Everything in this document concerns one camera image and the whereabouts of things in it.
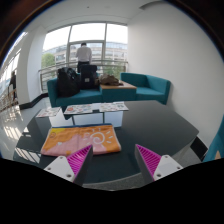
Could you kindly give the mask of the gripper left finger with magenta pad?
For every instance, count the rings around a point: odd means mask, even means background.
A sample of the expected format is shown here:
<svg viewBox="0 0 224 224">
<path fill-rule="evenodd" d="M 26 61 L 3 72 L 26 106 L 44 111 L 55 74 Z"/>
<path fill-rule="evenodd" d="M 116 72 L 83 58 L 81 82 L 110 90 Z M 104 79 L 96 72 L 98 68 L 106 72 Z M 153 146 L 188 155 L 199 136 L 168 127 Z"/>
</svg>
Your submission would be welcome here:
<svg viewBox="0 0 224 224">
<path fill-rule="evenodd" d="M 45 171 L 82 186 L 92 157 L 93 146 L 88 145 L 67 157 L 58 156 Z"/>
</svg>

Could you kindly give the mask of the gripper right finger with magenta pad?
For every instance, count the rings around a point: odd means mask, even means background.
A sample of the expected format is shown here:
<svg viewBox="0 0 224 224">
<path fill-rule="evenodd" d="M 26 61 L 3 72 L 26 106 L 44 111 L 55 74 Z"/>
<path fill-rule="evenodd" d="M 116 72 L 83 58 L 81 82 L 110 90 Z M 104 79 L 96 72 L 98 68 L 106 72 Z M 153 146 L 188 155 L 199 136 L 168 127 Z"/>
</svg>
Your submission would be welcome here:
<svg viewBox="0 0 224 224">
<path fill-rule="evenodd" d="M 159 155 L 141 145 L 135 145 L 135 158 L 145 184 L 159 180 L 182 169 L 169 155 Z"/>
</svg>

